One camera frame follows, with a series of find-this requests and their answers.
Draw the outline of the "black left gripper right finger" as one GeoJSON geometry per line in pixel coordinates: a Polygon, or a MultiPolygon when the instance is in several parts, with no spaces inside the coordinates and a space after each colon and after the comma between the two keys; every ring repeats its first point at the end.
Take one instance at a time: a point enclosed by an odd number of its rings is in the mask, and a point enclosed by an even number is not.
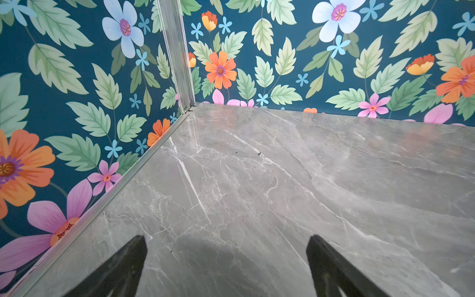
{"type": "Polygon", "coordinates": [[[318,297],[389,297],[323,237],[310,237],[306,255],[318,297]]]}

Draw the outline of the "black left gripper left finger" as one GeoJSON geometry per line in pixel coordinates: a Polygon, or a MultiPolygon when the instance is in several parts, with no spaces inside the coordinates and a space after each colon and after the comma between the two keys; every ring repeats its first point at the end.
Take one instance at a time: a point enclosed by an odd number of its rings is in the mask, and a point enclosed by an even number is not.
{"type": "Polygon", "coordinates": [[[147,257],[144,236],[135,236],[94,270],[67,297],[135,297],[147,257]]]}

